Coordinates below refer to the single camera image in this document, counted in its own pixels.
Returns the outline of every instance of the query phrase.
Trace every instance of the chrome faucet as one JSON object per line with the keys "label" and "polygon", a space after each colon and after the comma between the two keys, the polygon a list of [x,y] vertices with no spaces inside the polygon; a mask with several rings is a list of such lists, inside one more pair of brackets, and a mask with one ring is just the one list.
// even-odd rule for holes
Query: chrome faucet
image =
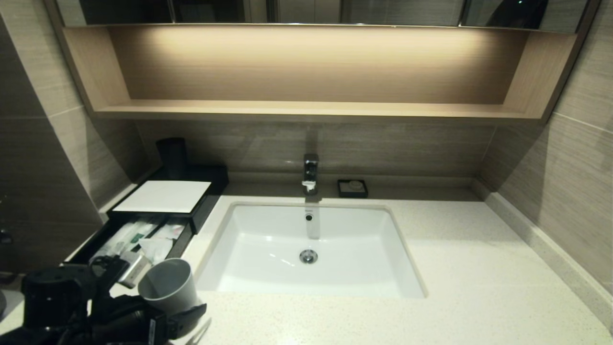
{"label": "chrome faucet", "polygon": [[305,170],[302,185],[304,193],[307,196],[317,195],[317,165],[319,164],[319,156],[314,153],[305,155]]}

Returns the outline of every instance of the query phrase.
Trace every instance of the sink drain stopper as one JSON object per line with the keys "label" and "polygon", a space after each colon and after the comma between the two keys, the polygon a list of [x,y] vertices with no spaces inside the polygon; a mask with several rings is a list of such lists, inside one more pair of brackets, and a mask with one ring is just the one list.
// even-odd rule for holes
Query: sink drain stopper
{"label": "sink drain stopper", "polygon": [[300,261],[302,261],[302,263],[306,263],[307,265],[315,263],[317,261],[317,257],[318,256],[315,250],[311,249],[303,250],[300,253]]}

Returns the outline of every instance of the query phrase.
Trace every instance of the undermount sink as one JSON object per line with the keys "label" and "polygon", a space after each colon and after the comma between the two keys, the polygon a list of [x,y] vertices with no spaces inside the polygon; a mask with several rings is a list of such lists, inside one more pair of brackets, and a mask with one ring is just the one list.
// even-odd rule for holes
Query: undermount sink
{"label": "undermount sink", "polygon": [[235,205],[199,290],[424,298],[385,209]]}

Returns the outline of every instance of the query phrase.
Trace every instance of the open shelf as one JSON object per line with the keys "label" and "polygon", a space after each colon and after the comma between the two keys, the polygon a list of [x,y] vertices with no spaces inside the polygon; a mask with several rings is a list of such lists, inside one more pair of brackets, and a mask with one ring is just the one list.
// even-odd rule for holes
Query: open shelf
{"label": "open shelf", "polygon": [[517,123],[539,118],[502,105],[135,99],[96,111],[102,118],[138,120],[274,120],[314,122]]}
{"label": "open shelf", "polygon": [[92,117],[514,124],[549,118],[579,34],[488,28],[65,28]]}

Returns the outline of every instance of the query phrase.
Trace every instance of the countertop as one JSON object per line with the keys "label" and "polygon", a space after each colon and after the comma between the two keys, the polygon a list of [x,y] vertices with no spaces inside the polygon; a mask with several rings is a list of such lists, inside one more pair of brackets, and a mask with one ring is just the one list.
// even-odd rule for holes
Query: countertop
{"label": "countertop", "polygon": [[[402,190],[393,188],[398,196]],[[321,206],[384,206],[424,282],[423,300],[199,292],[210,328],[200,344],[607,344],[606,327],[507,224],[469,190],[420,190],[402,200],[324,198]],[[224,195],[183,258],[196,275],[226,211],[303,198]],[[136,294],[120,285],[112,295]],[[0,324],[21,324],[23,305]],[[175,341],[191,344],[192,334]]]}

